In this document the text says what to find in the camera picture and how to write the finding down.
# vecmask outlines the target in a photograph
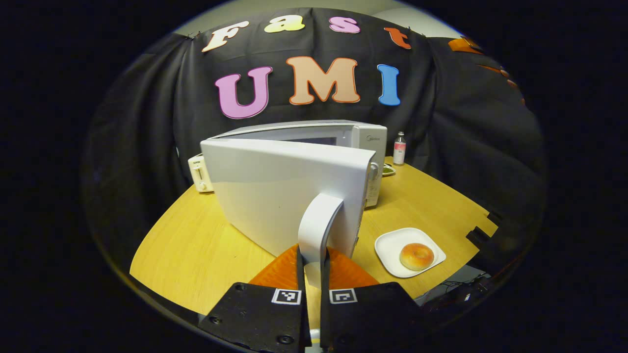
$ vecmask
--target yellow table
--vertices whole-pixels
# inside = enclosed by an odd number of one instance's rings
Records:
[[[392,157],[386,157],[392,164]],[[449,278],[478,249],[466,238],[476,226],[492,236],[489,212],[409,165],[382,179],[379,201],[362,216],[353,260],[380,283],[396,281],[417,298]],[[426,232],[447,255],[412,278],[386,271],[375,240],[396,229]],[[131,276],[164,298],[206,315],[234,282],[248,282],[274,256],[230,225],[213,193],[192,185],[148,232],[133,258]],[[310,328],[320,327],[320,290],[306,286]]]

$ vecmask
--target white microwave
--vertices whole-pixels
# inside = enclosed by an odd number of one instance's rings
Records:
[[[379,187],[382,182],[382,170],[384,168],[384,157],[386,154],[386,134],[387,128],[385,126],[368,124],[366,122],[349,120],[310,120],[247,126],[231,130],[212,138],[294,141],[375,151],[369,168],[368,186],[366,190],[365,207],[369,207],[377,204],[377,198],[379,196]],[[192,173],[195,184],[197,184],[197,190],[200,192],[213,190],[211,186],[209,189],[205,186],[205,184],[210,184],[210,181],[203,180],[203,173],[199,172],[197,174]]]

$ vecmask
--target bottle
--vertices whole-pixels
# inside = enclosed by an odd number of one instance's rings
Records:
[[[400,131],[394,140],[394,153],[392,155],[393,164],[403,165],[403,160],[406,157],[406,140],[403,138],[403,131]]]

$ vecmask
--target square plate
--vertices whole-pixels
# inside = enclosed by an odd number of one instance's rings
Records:
[[[430,267],[422,271],[413,271],[401,263],[399,254],[404,246],[419,242],[425,244],[434,252],[434,261]],[[417,228],[402,228],[383,234],[375,240],[375,252],[386,270],[395,277],[409,278],[423,273],[443,262],[447,255],[425,232]]]

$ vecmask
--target white wall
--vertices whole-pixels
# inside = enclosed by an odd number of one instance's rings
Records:
[[[426,36],[459,38],[460,34],[451,27],[411,5],[395,0],[233,0],[209,9],[191,19],[174,32],[195,35],[199,31],[226,24],[247,15],[286,8],[330,8],[343,9],[385,19],[403,27],[410,27]]]

